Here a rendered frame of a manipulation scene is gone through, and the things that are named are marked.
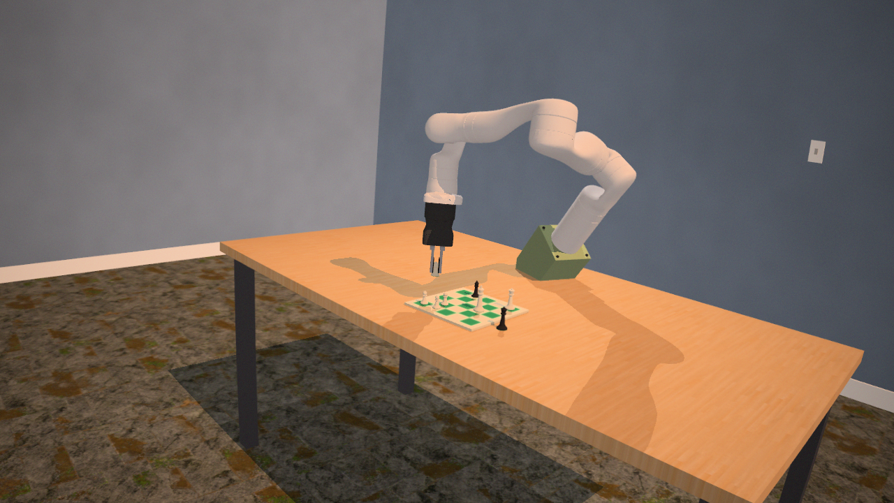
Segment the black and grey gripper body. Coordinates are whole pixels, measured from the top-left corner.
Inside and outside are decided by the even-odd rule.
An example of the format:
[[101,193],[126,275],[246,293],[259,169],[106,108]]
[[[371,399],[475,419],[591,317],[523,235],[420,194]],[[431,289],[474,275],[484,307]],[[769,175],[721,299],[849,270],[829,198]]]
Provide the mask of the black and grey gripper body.
[[425,220],[423,245],[453,246],[453,230],[456,205],[462,205],[463,197],[457,195],[457,180],[439,180],[429,177],[424,194]]

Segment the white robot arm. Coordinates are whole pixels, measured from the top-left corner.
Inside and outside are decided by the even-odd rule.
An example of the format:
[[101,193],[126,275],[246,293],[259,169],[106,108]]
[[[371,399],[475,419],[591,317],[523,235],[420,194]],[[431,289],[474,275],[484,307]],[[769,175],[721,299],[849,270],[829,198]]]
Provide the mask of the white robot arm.
[[579,174],[595,174],[594,179],[604,189],[585,186],[550,235],[563,254],[577,254],[601,219],[633,184],[636,172],[622,155],[607,149],[593,133],[576,133],[578,109],[571,102],[542,99],[487,112],[438,112],[427,120],[425,132],[435,143],[450,142],[430,157],[429,177],[457,180],[466,143],[492,143],[531,120],[528,141],[535,152],[567,163]]

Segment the green and cream chessboard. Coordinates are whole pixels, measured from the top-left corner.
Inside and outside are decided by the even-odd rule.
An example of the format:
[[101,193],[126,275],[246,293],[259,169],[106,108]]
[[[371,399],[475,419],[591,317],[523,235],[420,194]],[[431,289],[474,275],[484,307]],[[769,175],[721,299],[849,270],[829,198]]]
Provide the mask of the green and cream chessboard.
[[[474,291],[464,289],[463,287],[463,289],[455,289],[446,292],[448,293],[447,302],[449,302],[449,305],[447,306],[441,305],[444,300],[444,293],[427,296],[428,305],[420,304],[421,300],[423,300],[422,298],[407,300],[404,304],[471,332],[476,329],[489,327],[489,325],[494,323],[499,323],[501,319],[501,308],[508,304],[507,302],[504,302],[504,300],[499,300],[487,296],[486,294],[482,294],[483,312],[475,312],[474,308],[478,305],[478,298],[471,297]],[[436,302],[435,296],[439,296],[440,309],[433,308]],[[517,305],[513,306],[515,307],[514,311],[506,312],[506,319],[511,319],[523,313],[528,313],[528,309],[526,308],[518,307]]]

